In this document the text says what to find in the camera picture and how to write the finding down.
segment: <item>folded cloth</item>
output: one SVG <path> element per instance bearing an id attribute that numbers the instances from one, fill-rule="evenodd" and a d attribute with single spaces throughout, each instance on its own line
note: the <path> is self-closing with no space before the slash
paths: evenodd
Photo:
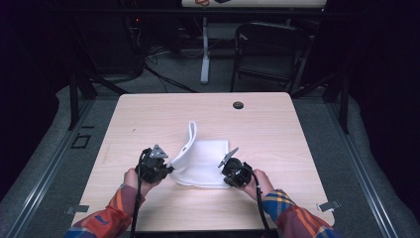
<path id="1" fill-rule="evenodd" d="M 195 140 L 197 125 L 188 125 L 187 140 L 178 156 L 169 162 L 174 171 L 169 176 L 182 185 L 207 188 L 228 188 L 220 162 L 229 152 L 227 140 Z"/>

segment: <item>human hand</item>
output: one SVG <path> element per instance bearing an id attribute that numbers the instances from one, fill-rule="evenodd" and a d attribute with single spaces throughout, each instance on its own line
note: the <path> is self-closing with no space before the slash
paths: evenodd
<path id="1" fill-rule="evenodd" d="M 274 191 L 274 187 L 272 186 L 271 181 L 269 181 L 269 178 L 264 171 L 254 170 L 254 174 L 259 180 L 262 197 L 265 197 L 271 191 Z M 248 184 L 243 185 L 240 190 L 248 194 L 253 200 L 257 200 L 257 185 L 254 177 L 251 177 L 251 181 Z"/>
<path id="2" fill-rule="evenodd" d="M 149 193 L 149 191 L 155 186 L 157 186 L 160 182 L 161 180 L 149 183 L 143 180 L 142 186 L 140 187 L 140 193 L 142 194 L 143 197 L 145 197 Z M 135 189 L 138 189 L 139 187 L 138 176 L 134 168 L 130 168 L 124 173 L 124 184 L 130 187 L 133 187 Z"/>

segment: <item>table top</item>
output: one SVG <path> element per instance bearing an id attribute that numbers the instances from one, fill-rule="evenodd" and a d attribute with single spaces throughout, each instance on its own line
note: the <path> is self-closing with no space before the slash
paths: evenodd
<path id="1" fill-rule="evenodd" d="M 206 7 L 323 8 L 327 0 L 231 0 L 218 3 L 209 0 Z M 182 7 L 202 7 L 195 0 L 182 0 Z"/>
<path id="2" fill-rule="evenodd" d="M 233 103 L 244 103 L 235 109 Z M 104 209 L 137 165 L 143 149 L 159 144 L 175 158 L 189 121 L 197 140 L 228 140 L 235 157 L 265 171 L 301 207 L 334 224 L 331 212 L 317 210 L 327 197 L 293 104 L 286 93 L 125 94 L 120 97 L 73 222 Z M 267 217 L 270 227 L 275 225 Z M 139 231 L 263 229 L 258 207 L 236 188 L 198 188 L 170 177 L 150 191 L 137 222 Z"/>

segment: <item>metal rail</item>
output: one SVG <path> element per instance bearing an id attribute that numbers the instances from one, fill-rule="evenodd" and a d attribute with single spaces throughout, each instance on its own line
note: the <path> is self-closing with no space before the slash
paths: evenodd
<path id="1" fill-rule="evenodd" d="M 365 169 L 365 166 L 361 160 L 361 157 L 356 149 L 355 145 L 352 142 L 349 134 L 346 134 L 340 126 L 340 122 L 338 120 L 338 112 L 337 108 L 332 103 L 327 103 L 327 110 L 333 119 L 334 126 L 336 127 L 337 131 L 341 135 L 344 143 L 349 150 L 349 153 L 352 158 L 352 165 L 353 169 L 356 174 L 356 178 L 358 179 L 361 188 L 365 194 L 367 199 L 367 203 L 370 206 L 370 209 L 373 213 L 374 218 L 376 219 L 377 225 L 379 226 L 380 231 L 382 232 L 383 237 L 389 238 L 397 238 L 398 235 L 386 213 L 386 210 L 382 204 L 382 201 L 377 194 L 376 190 L 374 189 L 373 184 L 368 176 L 368 173 Z"/>
<path id="2" fill-rule="evenodd" d="M 80 120 L 76 124 L 75 129 L 78 129 L 81 123 L 87 116 L 87 112 L 93 106 L 94 101 L 87 100 L 83 103 L 80 109 Z M 50 162 L 49 166 L 47 167 L 44 174 L 40 177 L 37 183 L 34 185 L 33 189 L 29 193 L 27 199 L 25 200 L 24 206 L 22 211 L 20 212 L 19 216 L 16 218 L 16 221 L 12 225 L 9 233 L 6 237 L 22 237 L 26 228 L 28 227 L 29 222 L 31 221 L 32 217 L 34 216 L 35 212 L 37 211 L 38 206 L 40 205 L 41 201 L 43 200 L 44 196 L 46 195 L 50 185 L 53 182 L 53 179 L 56 173 L 59 170 L 59 167 L 62 163 L 64 158 L 66 149 L 69 148 L 70 143 L 77 135 L 77 130 L 67 131 L 67 134 L 62 139 L 61 143 L 56 150 L 52 161 Z"/>

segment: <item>plaid sleeve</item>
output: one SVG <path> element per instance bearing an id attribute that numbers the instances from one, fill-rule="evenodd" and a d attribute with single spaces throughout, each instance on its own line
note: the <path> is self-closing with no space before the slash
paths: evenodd
<path id="1" fill-rule="evenodd" d="M 121 185 L 104 210 L 76 222 L 64 237 L 118 237 L 131 224 L 136 194 L 135 188 Z"/>
<path id="2" fill-rule="evenodd" d="M 262 207 L 283 233 L 284 238 L 340 237 L 327 222 L 297 206 L 281 189 L 264 197 Z"/>

